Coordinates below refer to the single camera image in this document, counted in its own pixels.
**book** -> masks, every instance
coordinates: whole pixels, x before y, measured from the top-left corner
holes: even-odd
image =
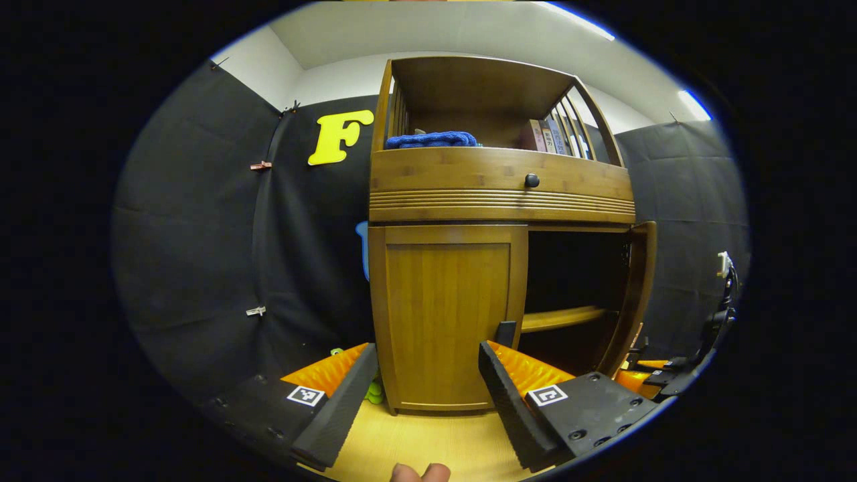
[[[560,133],[560,126],[557,125],[556,121],[552,118],[548,118],[548,125],[550,126],[550,132],[554,135],[554,147],[556,148],[557,154],[566,155],[566,141]]]
[[[538,121],[538,123],[542,127],[544,146],[547,149],[547,152],[556,154],[556,147],[554,147],[554,133],[550,131],[550,125],[548,125],[547,121]]]
[[[520,147],[530,151],[548,152],[544,145],[544,134],[542,126],[537,120],[530,120],[521,128]]]
[[[578,149],[578,144],[574,140],[574,129],[572,129],[572,125],[568,122],[568,117],[560,116],[562,118],[562,123],[566,126],[566,132],[570,136],[568,138],[568,142],[566,142],[566,151],[569,155],[574,157],[580,157],[580,151]]]

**shelf slat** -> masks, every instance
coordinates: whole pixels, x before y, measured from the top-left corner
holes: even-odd
[[[570,310],[544,311],[542,313],[526,313],[521,324],[521,333],[532,333],[547,329],[558,329],[572,325],[590,322],[601,318],[604,309],[596,306],[582,306]]]

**black rubber pad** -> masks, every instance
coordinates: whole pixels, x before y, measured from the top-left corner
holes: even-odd
[[[562,441],[557,440],[533,416],[494,349],[485,341],[479,344],[479,372],[521,467],[529,468],[534,473],[554,465],[562,458],[565,452]]]
[[[377,371],[377,351],[375,344],[369,343],[330,400],[292,445],[295,458],[316,470],[333,467]]]

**green toy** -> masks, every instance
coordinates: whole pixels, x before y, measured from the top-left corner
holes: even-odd
[[[339,355],[344,350],[342,348],[334,348],[330,351],[331,355]],[[369,385],[369,391],[366,393],[366,396],[363,397],[364,400],[368,400],[375,405],[384,401],[384,387],[381,385],[381,370],[379,369],[375,373],[375,378],[372,383]]]

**blue towel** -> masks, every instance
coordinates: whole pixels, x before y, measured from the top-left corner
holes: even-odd
[[[390,137],[384,145],[384,149],[407,149],[407,148],[438,148],[438,147],[476,147],[476,138],[466,132],[431,132],[428,134],[417,134],[415,136]]]

